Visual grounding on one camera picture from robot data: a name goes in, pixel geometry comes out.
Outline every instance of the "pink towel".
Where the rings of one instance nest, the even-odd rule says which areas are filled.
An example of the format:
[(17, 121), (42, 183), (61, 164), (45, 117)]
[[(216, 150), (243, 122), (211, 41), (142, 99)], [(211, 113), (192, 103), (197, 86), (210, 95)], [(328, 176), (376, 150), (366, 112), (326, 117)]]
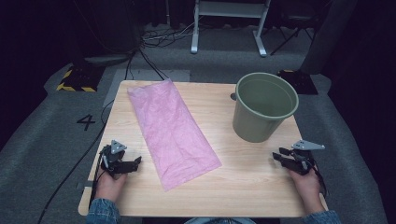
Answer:
[(128, 95), (165, 191), (221, 166), (170, 79)]

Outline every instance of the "human hand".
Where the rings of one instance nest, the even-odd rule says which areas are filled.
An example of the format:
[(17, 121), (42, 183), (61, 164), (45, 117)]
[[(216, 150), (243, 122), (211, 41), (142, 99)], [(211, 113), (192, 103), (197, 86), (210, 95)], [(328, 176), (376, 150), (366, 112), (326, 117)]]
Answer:
[(95, 199), (108, 199), (115, 203), (120, 196), (122, 187), (124, 186), (128, 175), (122, 174), (117, 179), (115, 179), (108, 172), (105, 172), (102, 168), (99, 168), (98, 174), (101, 173), (103, 174), (98, 179)]
[(309, 214), (325, 211), (319, 197), (320, 183), (314, 169), (306, 175), (299, 175), (288, 170), (300, 197), (303, 199), (305, 212)]

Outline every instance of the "green bucket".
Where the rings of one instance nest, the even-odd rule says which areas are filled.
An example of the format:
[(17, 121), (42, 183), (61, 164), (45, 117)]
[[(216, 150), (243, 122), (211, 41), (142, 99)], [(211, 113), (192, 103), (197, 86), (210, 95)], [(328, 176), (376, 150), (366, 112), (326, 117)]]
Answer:
[(244, 140), (267, 140), (282, 121), (297, 110), (299, 99), (284, 79), (267, 73), (242, 77), (235, 88), (233, 129)]

